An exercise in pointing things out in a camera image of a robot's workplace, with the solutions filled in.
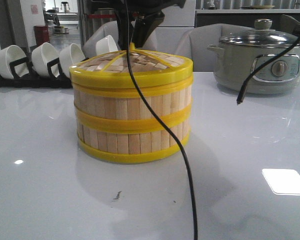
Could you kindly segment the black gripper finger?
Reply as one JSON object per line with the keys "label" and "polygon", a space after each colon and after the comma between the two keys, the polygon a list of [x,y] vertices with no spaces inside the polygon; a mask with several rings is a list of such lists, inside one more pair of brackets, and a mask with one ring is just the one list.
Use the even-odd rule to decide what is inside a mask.
{"label": "black gripper finger", "polygon": [[133,24],[135,20],[131,13],[126,13],[123,10],[115,10],[115,17],[118,29],[118,45],[121,50],[126,50],[130,44],[133,35]]}
{"label": "black gripper finger", "polygon": [[141,48],[146,43],[152,32],[164,21],[162,11],[143,13],[139,12],[135,19],[132,42],[136,48]]}

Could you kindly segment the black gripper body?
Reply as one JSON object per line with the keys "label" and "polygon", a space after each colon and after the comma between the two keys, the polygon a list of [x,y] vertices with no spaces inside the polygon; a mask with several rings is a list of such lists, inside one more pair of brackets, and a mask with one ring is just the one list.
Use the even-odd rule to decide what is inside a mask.
{"label": "black gripper body", "polygon": [[90,0],[89,10],[91,12],[101,8],[121,10],[127,3],[128,10],[132,12],[159,12],[171,6],[183,8],[185,2],[185,0]]}

